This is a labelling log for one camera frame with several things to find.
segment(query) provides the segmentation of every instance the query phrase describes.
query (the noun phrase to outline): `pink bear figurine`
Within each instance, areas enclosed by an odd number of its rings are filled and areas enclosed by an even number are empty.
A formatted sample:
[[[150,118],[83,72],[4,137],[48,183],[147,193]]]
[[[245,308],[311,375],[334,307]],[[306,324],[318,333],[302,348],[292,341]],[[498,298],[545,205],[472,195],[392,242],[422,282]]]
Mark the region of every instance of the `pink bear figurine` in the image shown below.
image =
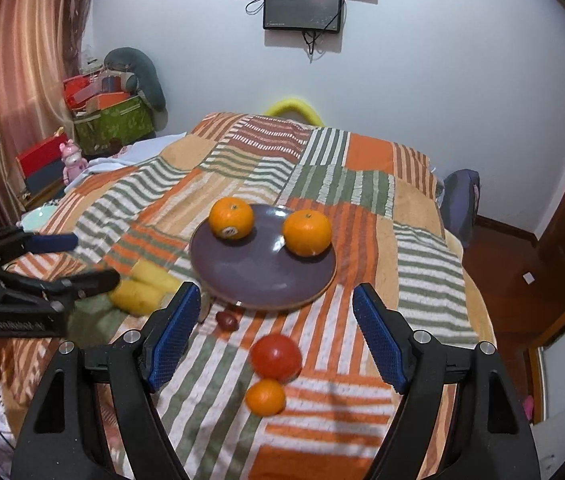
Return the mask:
[[[60,156],[65,163],[65,168],[62,170],[62,179],[65,186],[68,186],[80,173],[86,170],[87,161],[82,156],[80,146],[74,144],[71,139],[67,141],[67,144],[61,143]]]

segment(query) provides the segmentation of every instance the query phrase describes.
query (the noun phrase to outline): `green storage box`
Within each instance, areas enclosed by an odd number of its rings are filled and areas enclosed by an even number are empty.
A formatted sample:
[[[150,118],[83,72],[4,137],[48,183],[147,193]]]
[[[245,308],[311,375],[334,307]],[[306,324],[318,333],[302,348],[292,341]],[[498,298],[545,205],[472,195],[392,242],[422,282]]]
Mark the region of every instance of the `green storage box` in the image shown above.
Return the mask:
[[[74,127],[85,155],[108,152],[112,139],[125,146],[154,131],[149,108],[139,96],[76,118]]]

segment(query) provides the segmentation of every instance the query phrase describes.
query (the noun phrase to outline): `purple plate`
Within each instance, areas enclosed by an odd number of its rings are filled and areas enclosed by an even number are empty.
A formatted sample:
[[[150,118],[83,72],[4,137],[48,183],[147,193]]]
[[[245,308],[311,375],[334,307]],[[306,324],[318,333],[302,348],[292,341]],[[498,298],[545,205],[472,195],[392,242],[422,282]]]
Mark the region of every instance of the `purple plate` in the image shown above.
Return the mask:
[[[207,220],[196,229],[190,252],[202,284],[227,303],[258,310],[287,310],[315,300],[336,275],[334,247],[312,258],[294,256],[280,234],[293,211],[252,208],[254,229],[242,240],[216,238]]]

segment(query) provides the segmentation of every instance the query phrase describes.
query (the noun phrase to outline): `white sheet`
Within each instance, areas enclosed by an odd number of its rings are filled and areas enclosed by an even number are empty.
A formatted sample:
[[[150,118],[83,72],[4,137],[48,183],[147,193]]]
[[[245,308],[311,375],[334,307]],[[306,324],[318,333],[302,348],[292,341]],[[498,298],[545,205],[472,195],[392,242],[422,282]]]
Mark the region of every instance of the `white sheet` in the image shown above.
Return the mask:
[[[133,166],[134,164],[149,160],[157,156],[172,142],[182,139],[185,135],[186,134],[176,134],[157,137],[156,139],[140,140],[139,142],[134,142],[131,146],[125,146],[118,155],[95,158],[89,162],[85,171],[69,183],[69,186],[65,188],[65,192],[75,188],[89,175],[120,170],[120,168],[124,168],[125,166]]]

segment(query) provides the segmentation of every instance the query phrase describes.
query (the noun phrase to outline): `red tomato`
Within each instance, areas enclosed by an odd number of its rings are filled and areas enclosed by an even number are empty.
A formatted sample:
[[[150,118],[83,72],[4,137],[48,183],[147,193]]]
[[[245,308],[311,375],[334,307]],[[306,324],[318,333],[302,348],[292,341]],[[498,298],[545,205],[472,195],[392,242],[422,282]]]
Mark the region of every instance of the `red tomato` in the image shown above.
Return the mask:
[[[303,355],[291,338],[282,334],[261,337],[249,350],[252,368],[263,379],[286,383],[303,368]]]

